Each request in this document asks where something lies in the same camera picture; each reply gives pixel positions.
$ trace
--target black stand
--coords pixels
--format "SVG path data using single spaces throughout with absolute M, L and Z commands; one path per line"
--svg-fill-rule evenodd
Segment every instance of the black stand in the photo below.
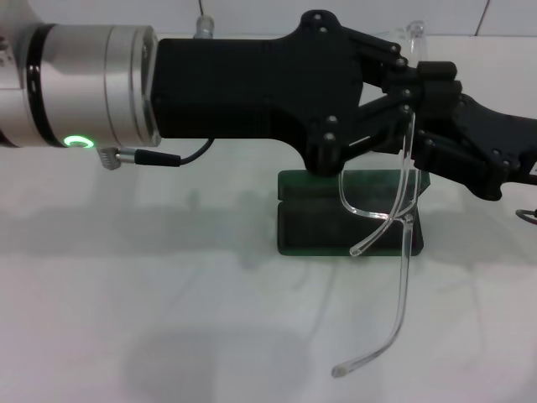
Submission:
M 345 195 L 351 205 L 371 212 L 389 212 L 399 184 L 399 170 L 356 170 L 345 174 Z M 430 185 L 422 173 L 420 194 Z M 352 215 L 341 204 L 338 179 L 319 178 L 305 170 L 278 176 L 278 250 L 288 256 L 348 256 L 349 249 L 382 222 Z M 402 224 L 395 222 L 364 254 L 400 256 Z M 420 215 L 416 214 L 412 255 L 424 247 Z

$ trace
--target green light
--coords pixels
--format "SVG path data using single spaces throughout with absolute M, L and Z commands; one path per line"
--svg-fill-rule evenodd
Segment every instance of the green light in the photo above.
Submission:
M 95 143 L 82 136 L 69 136 L 65 138 L 64 143 L 67 147 L 82 147 L 84 149 L 91 149 L 95 146 Z

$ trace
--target cable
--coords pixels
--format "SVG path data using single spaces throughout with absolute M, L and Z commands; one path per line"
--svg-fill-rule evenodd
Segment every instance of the cable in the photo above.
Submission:
M 198 158 L 200 158 L 204 153 L 207 152 L 207 150 L 212 146 L 212 144 L 215 142 L 215 139 L 208 139 L 207 142 L 203 147 L 201 147 L 199 150 L 197 150 L 193 155 L 190 157 L 186 157 L 182 160 L 182 165 L 187 165 L 191 162 L 196 161 Z
M 537 210 L 535 210 L 534 212 L 530 210 L 517 210 L 515 214 L 517 215 L 517 217 L 522 218 L 524 221 L 529 222 L 530 224 L 537 225 Z
M 126 164 L 180 167 L 196 161 L 207 152 L 214 142 L 215 139 L 208 139 L 203 147 L 184 159 L 179 155 L 157 153 L 148 149 L 119 149 L 116 158 Z
M 483 10 L 483 14 L 481 16 L 481 19 L 479 20 L 479 24 L 477 25 L 476 33 L 473 36 L 479 36 L 479 31 L 481 31 L 481 26 L 483 25 L 483 21 L 485 20 L 485 16 L 487 15 L 487 11 L 489 7 L 490 7 L 490 0 L 487 0 L 487 4 L 485 4 L 485 9 Z

